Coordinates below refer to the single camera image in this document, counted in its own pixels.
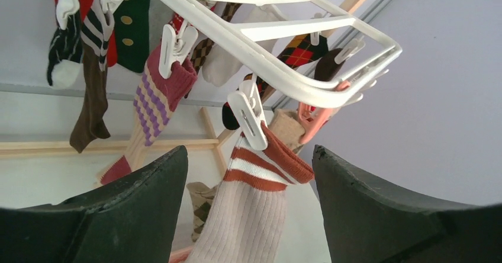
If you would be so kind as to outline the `grey ribbed sock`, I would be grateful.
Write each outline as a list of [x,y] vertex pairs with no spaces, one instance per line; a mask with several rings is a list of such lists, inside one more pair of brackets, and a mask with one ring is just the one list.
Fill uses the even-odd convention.
[[265,123],[264,150],[239,136],[187,262],[274,262],[287,212],[286,189],[314,178],[310,165]]

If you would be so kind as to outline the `wooden hanger stand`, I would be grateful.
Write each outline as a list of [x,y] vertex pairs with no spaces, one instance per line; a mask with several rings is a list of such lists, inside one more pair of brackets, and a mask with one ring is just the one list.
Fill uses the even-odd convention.
[[[351,11],[355,11],[366,0],[345,0],[342,5],[351,6]],[[188,150],[210,150],[216,160],[217,168],[224,173],[226,166],[221,147],[223,143],[231,136],[232,132],[228,130],[216,134],[210,115],[205,106],[200,106],[196,121],[204,127],[202,135],[181,134],[160,136],[154,144],[139,153],[139,161],[145,160],[149,152],[167,152],[177,146],[184,145]],[[91,143],[84,151],[84,155],[91,154],[119,154],[122,155],[128,146],[128,139],[124,140],[96,140]],[[26,141],[26,142],[1,142],[1,159],[24,159],[24,158],[42,158],[78,155],[68,141],[50,140],[50,141]]]

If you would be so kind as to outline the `red black argyle sock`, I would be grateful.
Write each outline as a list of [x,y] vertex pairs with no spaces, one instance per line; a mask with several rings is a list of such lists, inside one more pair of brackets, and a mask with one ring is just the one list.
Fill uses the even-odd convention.
[[[328,51],[329,47],[325,36],[319,35],[318,44],[314,45],[311,41],[311,34],[302,34],[295,36],[277,58],[291,69],[296,70],[300,66],[319,60]],[[237,130],[240,127],[227,102],[223,105],[221,114],[223,125],[227,130]]]

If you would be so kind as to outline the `brown argyle sock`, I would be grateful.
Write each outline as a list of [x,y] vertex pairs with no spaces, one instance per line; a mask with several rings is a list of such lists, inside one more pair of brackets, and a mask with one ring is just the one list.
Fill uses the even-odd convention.
[[[303,148],[300,138],[305,134],[305,128],[299,121],[295,110],[278,109],[269,125],[270,130],[295,154]],[[217,186],[208,187],[202,182],[191,182],[186,185],[193,208],[193,231],[191,239],[199,238],[215,197]]]

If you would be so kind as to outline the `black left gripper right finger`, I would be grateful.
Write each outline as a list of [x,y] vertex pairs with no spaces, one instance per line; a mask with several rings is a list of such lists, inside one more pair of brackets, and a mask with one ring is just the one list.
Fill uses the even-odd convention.
[[500,262],[501,205],[434,198],[316,146],[312,166],[332,262]]

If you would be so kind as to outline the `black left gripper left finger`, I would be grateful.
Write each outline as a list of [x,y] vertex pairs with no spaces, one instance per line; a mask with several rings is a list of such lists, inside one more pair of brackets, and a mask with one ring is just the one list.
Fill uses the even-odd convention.
[[168,262],[188,154],[145,167],[56,205],[1,209],[2,262]]

